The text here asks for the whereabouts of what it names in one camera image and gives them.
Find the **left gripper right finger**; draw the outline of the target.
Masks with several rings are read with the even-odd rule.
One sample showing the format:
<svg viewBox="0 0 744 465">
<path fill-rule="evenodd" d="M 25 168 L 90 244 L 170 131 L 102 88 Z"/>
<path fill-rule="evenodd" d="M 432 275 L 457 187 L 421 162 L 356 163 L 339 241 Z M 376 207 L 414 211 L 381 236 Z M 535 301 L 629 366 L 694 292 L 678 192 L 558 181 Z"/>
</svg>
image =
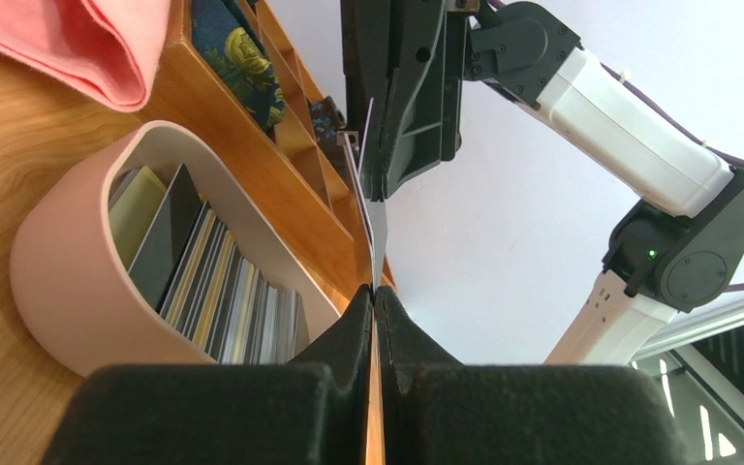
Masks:
<svg viewBox="0 0 744 465">
<path fill-rule="evenodd" d="M 614 365 L 467 365 L 375 296 L 389 464 L 685 464 L 656 383 Z"/>
</svg>

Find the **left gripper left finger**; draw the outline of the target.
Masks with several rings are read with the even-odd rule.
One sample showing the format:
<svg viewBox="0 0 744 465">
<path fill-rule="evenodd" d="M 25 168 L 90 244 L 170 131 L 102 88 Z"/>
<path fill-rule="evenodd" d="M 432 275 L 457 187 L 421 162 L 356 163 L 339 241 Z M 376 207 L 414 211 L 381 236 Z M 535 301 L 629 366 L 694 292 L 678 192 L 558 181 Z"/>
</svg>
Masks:
<svg viewBox="0 0 744 465">
<path fill-rule="evenodd" d="M 284 364 L 115 365 L 70 401 L 45 464 L 360 464 L 371 289 Z"/>
</svg>

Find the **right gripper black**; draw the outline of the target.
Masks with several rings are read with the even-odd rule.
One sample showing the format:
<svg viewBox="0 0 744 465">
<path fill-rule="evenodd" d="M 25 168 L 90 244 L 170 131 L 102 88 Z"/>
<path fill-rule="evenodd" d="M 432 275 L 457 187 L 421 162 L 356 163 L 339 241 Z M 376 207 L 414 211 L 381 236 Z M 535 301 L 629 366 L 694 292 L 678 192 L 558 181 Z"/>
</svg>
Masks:
<svg viewBox="0 0 744 465">
<path fill-rule="evenodd" d="M 360 180 L 373 200 L 455 158 L 462 74 L 537 107 L 581 48 L 569 26 L 531 1 L 481 6 L 467 39 L 467 15 L 448 1 L 342 1 L 340 18 L 348 128 L 365 144 Z"/>
</svg>

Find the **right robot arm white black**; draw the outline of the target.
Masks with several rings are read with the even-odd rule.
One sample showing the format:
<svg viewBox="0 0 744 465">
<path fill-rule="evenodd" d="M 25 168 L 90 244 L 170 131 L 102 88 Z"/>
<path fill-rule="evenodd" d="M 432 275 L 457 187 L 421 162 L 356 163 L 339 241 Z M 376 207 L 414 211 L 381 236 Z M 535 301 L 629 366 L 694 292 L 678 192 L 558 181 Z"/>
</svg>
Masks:
<svg viewBox="0 0 744 465">
<path fill-rule="evenodd" d="M 340 13 L 349 126 L 339 141 L 366 235 L 357 264 L 387 366 L 406 321 L 382 282 L 385 203 L 455 157 L 464 81 L 486 84 L 639 197 L 548 363 L 626 363 L 677 314 L 732 289 L 744 256 L 744 160 L 705 146 L 544 6 L 344 1 Z"/>
</svg>

